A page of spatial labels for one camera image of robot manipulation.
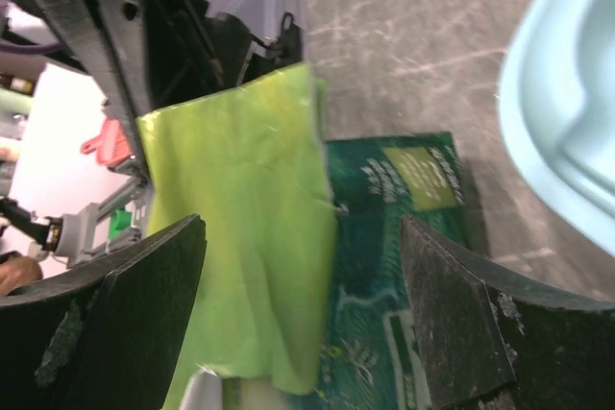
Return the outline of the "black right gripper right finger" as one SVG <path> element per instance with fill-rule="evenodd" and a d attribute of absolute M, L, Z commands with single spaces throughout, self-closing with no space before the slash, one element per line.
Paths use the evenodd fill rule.
<path fill-rule="evenodd" d="M 411 216 L 401 259 L 437 409 L 610 409 L 614 306 L 522 276 Z"/>

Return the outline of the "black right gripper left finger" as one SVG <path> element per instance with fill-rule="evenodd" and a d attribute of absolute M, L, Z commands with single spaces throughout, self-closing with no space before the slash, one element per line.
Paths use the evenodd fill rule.
<path fill-rule="evenodd" d="M 5 409 L 160 409 L 206 252 L 196 215 L 1 300 Z"/>

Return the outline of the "teal cat litter box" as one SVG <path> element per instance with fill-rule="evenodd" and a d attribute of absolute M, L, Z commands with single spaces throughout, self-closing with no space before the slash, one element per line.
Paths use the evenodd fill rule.
<path fill-rule="evenodd" d="M 499 81 L 504 145 L 533 193 L 614 252 L 614 0 L 532 0 Z"/>

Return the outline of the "green cat litter bag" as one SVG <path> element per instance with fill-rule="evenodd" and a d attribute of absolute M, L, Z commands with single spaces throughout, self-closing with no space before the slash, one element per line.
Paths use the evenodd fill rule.
<path fill-rule="evenodd" d="M 167 409 L 429 409 L 400 258 L 413 215 L 467 240 L 450 133 L 326 141 L 298 64 L 142 116 L 150 231 L 208 241 Z"/>

